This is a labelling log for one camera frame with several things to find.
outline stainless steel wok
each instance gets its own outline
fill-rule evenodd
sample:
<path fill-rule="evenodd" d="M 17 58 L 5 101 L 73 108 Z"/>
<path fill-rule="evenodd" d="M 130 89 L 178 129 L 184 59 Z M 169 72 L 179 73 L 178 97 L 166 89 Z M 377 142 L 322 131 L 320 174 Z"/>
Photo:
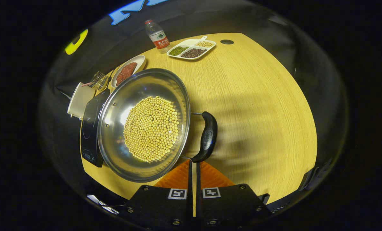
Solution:
<path fill-rule="evenodd" d="M 131 108 L 148 96 L 160 96 L 173 102 L 179 121 L 179 136 L 171 152 L 151 163 L 135 158 L 128 151 L 123 135 Z M 162 177 L 174 166 L 184 149 L 190 114 L 202 115 L 205 120 L 200 152 L 193 158 L 187 158 L 201 162 L 210 156 L 215 145 L 218 130 L 215 118 L 207 112 L 190 112 L 187 90 L 174 73 L 154 68 L 132 75 L 113 91 L 100 113 L 97 139 L 104 162 L 116 174 L 129 181 L 143 183 Z"/>

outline wok handle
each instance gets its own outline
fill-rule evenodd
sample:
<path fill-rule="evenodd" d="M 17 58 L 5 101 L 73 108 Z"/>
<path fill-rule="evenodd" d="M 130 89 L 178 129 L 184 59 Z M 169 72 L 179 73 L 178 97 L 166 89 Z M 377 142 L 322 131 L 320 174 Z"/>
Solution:
<path fill-rule="evenodd" d="M 191 158 L 194 163 L 202 162 L 210 157 L 216 142 L 218 133 L 218 125 L 216 119 L 210 113 L 204 111 L 203 113 L 191 112 L 194 115 L 201 115 L 205 120 L 205 127 L 201 136 L 200 151 Z"/>

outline water bottle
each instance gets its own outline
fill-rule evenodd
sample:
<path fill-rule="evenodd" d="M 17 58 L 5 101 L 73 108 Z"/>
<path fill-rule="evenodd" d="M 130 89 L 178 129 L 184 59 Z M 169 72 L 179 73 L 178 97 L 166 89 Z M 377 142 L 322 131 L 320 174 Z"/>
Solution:
<path fill-rule="evenodd" d="M 172 45 L 160 25 L 152 20 L 147 20 L 145 21 L 145 31 L 161 54 L 165 54 L 171 49 Z"/>

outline table top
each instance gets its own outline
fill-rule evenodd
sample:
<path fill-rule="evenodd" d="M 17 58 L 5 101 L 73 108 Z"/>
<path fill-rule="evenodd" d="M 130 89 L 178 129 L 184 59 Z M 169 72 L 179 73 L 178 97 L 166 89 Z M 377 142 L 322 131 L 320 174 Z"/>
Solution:
<path fill-rule="evenodd" d="M 191 111 L 207 111 L 216 118 L 216 147 L 206 161 L 235 184 L 246 183 L 257 195 L 270 194 L 271 203 L 297 190 L 304 174 L 315 165 L 317 134 L 310 107 L 294 78 L 261 45 L 240 33 L 206 36 L 216 46 L 197 60 L 169 57 L 156 48 L 139 55 L 147 59 L 145 69 L 163 68 L 179 76 L 187 88 Z M 222 44 L 222 39 L 234 44 Z M 204 120 L 191 117 L 183 155 L 197 154 L 203 129 Z M 97 168 L 81 160 L 87 174 L 126 199 L 144 184 L 124 180 L 107 166 Z"/>

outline screw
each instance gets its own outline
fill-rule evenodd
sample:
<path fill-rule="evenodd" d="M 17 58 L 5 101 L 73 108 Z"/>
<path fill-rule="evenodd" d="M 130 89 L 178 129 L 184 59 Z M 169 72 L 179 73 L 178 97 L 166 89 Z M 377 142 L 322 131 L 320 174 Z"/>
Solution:
<path fill-rule="evenodd" d="M 216 225 L 216 220 L 210 220 L 210 222 L 208 222 L 209 225 Z"/>

